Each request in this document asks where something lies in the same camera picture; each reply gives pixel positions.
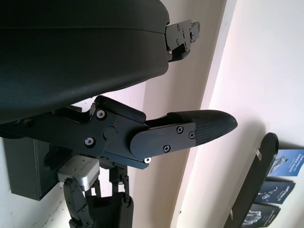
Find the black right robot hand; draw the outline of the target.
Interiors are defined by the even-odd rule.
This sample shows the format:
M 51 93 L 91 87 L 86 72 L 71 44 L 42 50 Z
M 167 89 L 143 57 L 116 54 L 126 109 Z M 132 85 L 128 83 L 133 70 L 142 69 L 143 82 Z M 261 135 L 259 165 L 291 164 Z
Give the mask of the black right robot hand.
M 46 194 L 57 183 L 63 192 L 72 228 L 130 228 L 133 225 L 133 199 L 129 194 L 127 166 L 105 159 L 75 154 L 71 149 L 49 145 L 43 166 L 48 172 L 41 180 Z M 109 170 L 112 195 L 102 197 L 100 168 Z

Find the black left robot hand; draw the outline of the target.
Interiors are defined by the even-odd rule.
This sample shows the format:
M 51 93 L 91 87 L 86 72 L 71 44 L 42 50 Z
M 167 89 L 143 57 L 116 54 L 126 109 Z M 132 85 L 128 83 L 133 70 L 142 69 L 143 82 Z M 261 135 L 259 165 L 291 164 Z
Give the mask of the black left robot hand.
M 171 24 L 159 0 L 1 1 L 1 137 L 145 169 L 233 131 L 236 119 L 222 111 L 147 120 L 104 96 L 165 74 L 199 32 L 198 22 Z

